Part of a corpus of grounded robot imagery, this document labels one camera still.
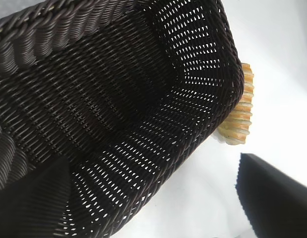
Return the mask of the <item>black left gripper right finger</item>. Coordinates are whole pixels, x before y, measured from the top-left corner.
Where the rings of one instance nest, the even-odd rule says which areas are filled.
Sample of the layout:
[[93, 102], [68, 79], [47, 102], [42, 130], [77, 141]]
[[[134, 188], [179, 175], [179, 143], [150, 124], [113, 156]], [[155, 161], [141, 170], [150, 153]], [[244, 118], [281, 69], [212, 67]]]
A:
[[307, 187], [255, 154], [242, 153], [236, 184], [258, 238], [307, 238]]

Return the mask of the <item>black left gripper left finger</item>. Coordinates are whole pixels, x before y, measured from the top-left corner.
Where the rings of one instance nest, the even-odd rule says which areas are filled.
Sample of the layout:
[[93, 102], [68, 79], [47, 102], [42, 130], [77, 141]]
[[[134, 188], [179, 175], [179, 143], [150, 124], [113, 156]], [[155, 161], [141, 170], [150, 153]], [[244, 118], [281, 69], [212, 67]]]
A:
[[70, 195], [67, 159], [46, 161], [0, 191], [0, 238], [51, 238]]

